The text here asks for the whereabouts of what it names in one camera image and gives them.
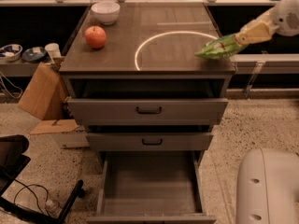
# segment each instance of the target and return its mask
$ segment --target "floor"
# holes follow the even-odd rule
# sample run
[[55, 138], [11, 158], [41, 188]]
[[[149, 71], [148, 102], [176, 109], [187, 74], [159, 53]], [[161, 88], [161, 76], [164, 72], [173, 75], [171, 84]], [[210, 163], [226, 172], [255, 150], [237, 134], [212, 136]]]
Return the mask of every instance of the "floor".
[[[30, 140], [26, 155], [31, 161], [19, 175], [27, 185], [45, 186], [50, 197], [64, 204], [77, 180], [84, 181], [86, 195], [77, 199], [67, 224], [86, 223], [92, 216], [101, 182], [101, 169], [88, 148], [61, 149], [51, 135], [28, 133], [39, 120], [16, 104], [0, 104], [0, 134], [24, 134]], [[217, 224], [235, 223], [236, 178], [240, 162], [248, 151], [271, 147], [299, 152], [299, 95], [292, 98], [256, 96], [246, 100], [230, 97], [221, 124], [199, 168], [206, 212], [217, 217]], [[4, 197], [13, 201], [22, 186], [13, 183]], [[45, 191], [33, 188], [44, 208]], [[22, 191], [17, 203], [36, 209], [34, 196]], [[25, 223], [0, 211], [0, 224]]]

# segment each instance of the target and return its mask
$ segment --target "black handle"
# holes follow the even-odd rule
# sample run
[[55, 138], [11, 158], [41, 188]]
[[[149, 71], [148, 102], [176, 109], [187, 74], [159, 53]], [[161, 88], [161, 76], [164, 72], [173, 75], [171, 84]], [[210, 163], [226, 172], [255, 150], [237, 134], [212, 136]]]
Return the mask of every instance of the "black handle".
[[140, 115], [159, 115], [162, 112], [162, 108], [159, 106], [157, 109], [141, 109], [139, 106], [136, 107], [136, 112]]
[[163, 139], [159, 139], [157, 141], [146, 141], [144, 138], [142, 139], [142, 145], [144, 146], [160, 146], [163, 142]]

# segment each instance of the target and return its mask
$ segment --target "cabinet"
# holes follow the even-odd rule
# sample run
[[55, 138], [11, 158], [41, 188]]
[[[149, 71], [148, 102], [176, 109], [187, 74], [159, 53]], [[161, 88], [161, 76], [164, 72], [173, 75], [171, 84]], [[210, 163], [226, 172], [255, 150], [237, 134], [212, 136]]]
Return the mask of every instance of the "cabinet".
[[196, 58], [217, 32], [200, 3], [123, 3], [107, 42], [89, 48], [90, 12], [61, 74], [103, 167], [88, 223], [214, 223], [198, 166], [227, 106], [235, 65]]

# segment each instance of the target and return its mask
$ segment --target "brown cardboard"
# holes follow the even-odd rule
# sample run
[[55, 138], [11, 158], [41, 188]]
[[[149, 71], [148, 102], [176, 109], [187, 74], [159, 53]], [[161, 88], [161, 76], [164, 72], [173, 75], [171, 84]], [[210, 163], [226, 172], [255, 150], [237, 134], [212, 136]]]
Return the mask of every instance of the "brown cardboard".
[[70, 133], [79, 127], [74, 119], [61, 120], [42, 120], [40, 121], [30, 134], [40, 133]]
[[44, 63], [37, 67], [18, 107], [42, 120], [63, 119], [68, 91], [61, 76]]

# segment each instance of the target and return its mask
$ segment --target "paper cup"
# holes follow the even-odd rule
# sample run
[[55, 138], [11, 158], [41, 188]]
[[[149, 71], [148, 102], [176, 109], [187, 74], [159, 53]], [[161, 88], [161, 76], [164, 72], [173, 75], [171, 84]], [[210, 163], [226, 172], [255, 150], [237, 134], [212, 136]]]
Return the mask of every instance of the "paper cup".
[[46, 47], [45, 50], [47, 51], [47, 53], [50, 56], [50, 59], [52, 60], [52, 62], [54, 63], [54, 58], [56, 57], [61, 57], [61, 53], [59, 50], [59, 45], [57, 43], [49, 43]]

